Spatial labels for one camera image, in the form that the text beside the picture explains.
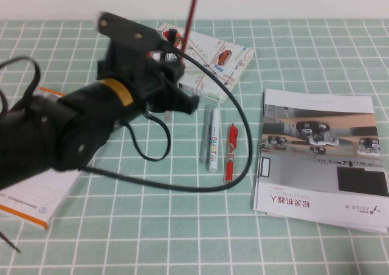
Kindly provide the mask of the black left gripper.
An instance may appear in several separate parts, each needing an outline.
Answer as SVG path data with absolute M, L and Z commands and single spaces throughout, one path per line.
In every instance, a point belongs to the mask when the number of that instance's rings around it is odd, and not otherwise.
M 109 43 L 97 62 L 96 102 L 115 113 L 178 111 L 192 114 L 200 97 L 189 96 L 170 81 L 178 81 L 185 65 L 180 61 L 160 64 L 147 52 L 136 52 Z

